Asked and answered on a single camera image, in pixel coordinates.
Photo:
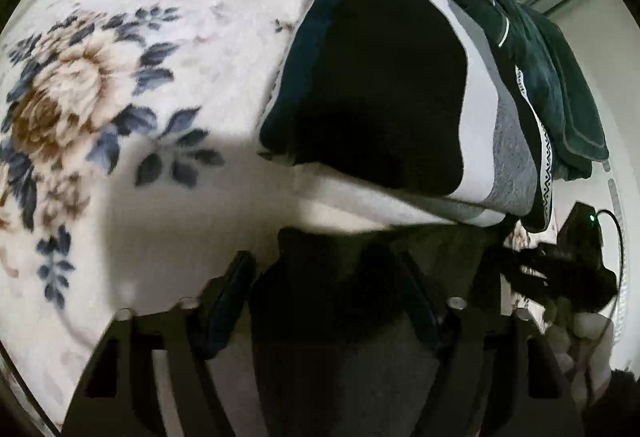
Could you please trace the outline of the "dark striped long-sleeve sweater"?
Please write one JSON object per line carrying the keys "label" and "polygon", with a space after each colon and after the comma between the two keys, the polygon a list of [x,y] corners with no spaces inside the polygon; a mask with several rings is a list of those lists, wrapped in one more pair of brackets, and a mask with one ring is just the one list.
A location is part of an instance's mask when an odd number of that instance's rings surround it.
{"label": "dark striped long-sleeve sweater", "polygon": [[449,300],[498,311],[495,228],[351,235],[284,228],[248,308],[271,436],[408,436],[439,365]]}

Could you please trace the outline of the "dark green folded blanket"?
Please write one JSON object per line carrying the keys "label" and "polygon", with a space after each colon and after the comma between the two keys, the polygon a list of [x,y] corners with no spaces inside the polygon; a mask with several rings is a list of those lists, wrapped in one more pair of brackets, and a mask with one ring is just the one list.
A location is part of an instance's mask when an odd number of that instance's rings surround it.
{"label": "dark green folded blanket", "polygon": [[453,0],[524,75],[554,151],[554,177],[588,179],[610,151],[593,94],[561,29],[517,0]]}

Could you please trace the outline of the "white headboard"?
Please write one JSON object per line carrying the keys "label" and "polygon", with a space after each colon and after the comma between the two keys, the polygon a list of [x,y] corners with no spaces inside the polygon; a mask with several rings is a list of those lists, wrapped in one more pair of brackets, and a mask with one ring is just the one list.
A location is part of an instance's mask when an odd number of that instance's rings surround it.
{"label": "white headboard", "polygon": [[576,201],[615,213],[625,237],[626,292],[615,317],[612,365],[639,372],[639,27],[623,0],[580,0],[553,15],[582,67],[610,157],[587,180],[554,184],[556,219]]}

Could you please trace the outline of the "folded black grey striped sweater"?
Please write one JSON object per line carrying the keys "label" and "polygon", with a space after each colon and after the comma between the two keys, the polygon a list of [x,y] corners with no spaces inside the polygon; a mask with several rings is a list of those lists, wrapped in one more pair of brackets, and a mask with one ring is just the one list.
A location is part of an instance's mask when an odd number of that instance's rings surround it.
{"label": "folded black grey striped sweater", "polygon": [[381,223],[551,220],[553,151],[523,72],[451,0],[314,0],[258,142],[320,165],[332,202]]}

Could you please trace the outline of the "floral bed cover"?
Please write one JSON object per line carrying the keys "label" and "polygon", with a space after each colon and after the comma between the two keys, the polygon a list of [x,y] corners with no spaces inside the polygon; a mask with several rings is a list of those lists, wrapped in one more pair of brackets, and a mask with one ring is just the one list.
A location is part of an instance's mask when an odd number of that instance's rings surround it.
{"label": "floral bed cover", "polygon": [[284,226],[423,213],[259,155],[312,0],[22,0],[1,35],[1,364],[60,428],[115,313],[193,297]]}

